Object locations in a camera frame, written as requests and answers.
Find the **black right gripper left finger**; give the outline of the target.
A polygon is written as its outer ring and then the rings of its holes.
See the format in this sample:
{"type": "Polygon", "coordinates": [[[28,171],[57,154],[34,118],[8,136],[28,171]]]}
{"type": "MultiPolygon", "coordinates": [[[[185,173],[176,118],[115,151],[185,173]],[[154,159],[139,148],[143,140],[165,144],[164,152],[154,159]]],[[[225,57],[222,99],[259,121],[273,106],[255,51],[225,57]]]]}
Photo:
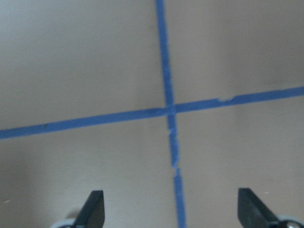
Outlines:
{"type": "Polygon", "coordinates": [[[104,192],[90,193],[73,223],[74,228],[102,228],[105,222],[104,192]]]}

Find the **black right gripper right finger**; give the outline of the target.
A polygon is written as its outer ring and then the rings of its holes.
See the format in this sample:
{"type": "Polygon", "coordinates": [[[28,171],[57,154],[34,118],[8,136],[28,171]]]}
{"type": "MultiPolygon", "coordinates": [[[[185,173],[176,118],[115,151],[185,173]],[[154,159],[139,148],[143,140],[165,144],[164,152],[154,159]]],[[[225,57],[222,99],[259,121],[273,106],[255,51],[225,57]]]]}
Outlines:
{"type": "Polygon", "coordinates": [[[250,188],[239,188],[237,200],[237,217],[242,227],[285,227],[285,222],[280,221],[250,188]]]}

